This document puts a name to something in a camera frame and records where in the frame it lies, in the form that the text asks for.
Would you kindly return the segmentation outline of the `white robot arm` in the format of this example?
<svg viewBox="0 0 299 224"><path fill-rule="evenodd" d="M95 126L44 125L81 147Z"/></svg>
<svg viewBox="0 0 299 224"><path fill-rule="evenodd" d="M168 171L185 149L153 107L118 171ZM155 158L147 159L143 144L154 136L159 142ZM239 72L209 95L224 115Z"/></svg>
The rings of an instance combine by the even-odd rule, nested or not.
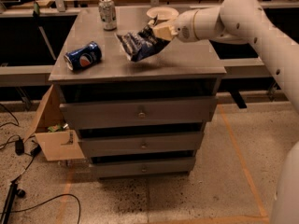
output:
<svg viewBox="0 0 299 224"><path fill-rule="evenodd" d="M153 33L168 41L240 40L250 44L299 111L299 44L267 18L258 0L224 0L218 7L188 10L156 25ZM270 224L299 224L299 143L283 163Z"/></svg>

